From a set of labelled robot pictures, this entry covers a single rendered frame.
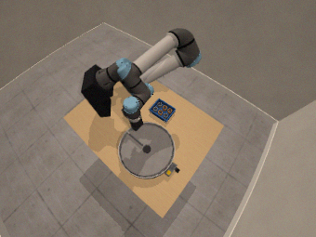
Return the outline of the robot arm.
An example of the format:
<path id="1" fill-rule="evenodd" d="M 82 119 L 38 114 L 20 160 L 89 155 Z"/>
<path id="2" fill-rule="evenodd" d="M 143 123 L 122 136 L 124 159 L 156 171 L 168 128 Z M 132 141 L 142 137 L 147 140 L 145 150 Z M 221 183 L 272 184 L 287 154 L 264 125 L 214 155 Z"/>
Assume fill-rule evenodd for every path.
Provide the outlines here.
<path id="1" fill-rule="evenodd" d="M 177 48 L 174 55 L 154 65 L 173 48 Z M 120 81 L 133 96 L 124 100 L 127 117 L 137 119 L 140 116 L 140 109 L 154 92 L 151 82 L 178 67 L 193 67 L 201 58 L 202 55 L 192 33 L 186 29 L 177 28 L 169 31 L 165 38 L 133 63 L 129 59 L 121 58 L 108 68 L 98 70 L 96 80 L 106 90 L 112 89 Z M 120 66 L 122 67 L 119 68 Z"/>

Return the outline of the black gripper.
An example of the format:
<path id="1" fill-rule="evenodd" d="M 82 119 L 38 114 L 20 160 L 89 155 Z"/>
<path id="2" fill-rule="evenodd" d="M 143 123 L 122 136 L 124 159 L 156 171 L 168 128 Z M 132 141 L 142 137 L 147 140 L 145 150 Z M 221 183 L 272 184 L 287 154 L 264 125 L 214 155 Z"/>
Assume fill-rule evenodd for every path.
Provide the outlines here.
<path id="1" fill-rule="evenodd" d="M 122 113 L 127 118 L 124 108 L 122 109 Z M 138 131 L 141 128 L 141 126 L 143 125 L 141 114 L 140 114 L 139 118 L 137 118 L 137 119 L 130 119 L 130 118 L 127 118 L 127 119 L 129 119 L 129 122 L 131 124 L 132 129 L 134 129 L 135 131 Z"/>

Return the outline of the blue rectangular crate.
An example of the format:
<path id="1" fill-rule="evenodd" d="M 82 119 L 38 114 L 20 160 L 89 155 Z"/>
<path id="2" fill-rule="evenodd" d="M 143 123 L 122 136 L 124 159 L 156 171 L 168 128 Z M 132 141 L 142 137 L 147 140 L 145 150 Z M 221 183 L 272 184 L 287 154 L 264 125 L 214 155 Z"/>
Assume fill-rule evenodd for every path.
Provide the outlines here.
<path id="1" fill-rule="evenodd" d="M 158 102 L 161 102 L 162 103 L 162 108 L 158 108 Z M 163 106 L 166 106 L 167 109 L 166 111 L 164 112 L 163 111 Z M 157 112 L 154 112 L 153 111 L 153 107 L 157 107 Z M 172 113 L 171 114 L 168 114 L 167 113 L 167 110 L 168 109 L 172 109 Z M 159 115 L 158 114 L 158 111 L 162 110 L 163 111 L 163 115 Z M 176 111 L 176 108 L 172 107 L 171 105 L 169 105 L 168 103 L 164 102 L 163 100 L 161 99 L 157 99 L 157 101 L 150 107 L 150 113 L 154 114 L 155 116 L 157 116 L 158 118 L 160 118 L 161 120 L 163 120 L 165 123 L 168 122 L 169 118 L 173 115 L 173 113 L 175 113 Z M 168 117 L 165 115 L 165 117 L 167 117 L 167 119 L 164 118 L 164 114 L 167 113 L 168 114 Z"/>

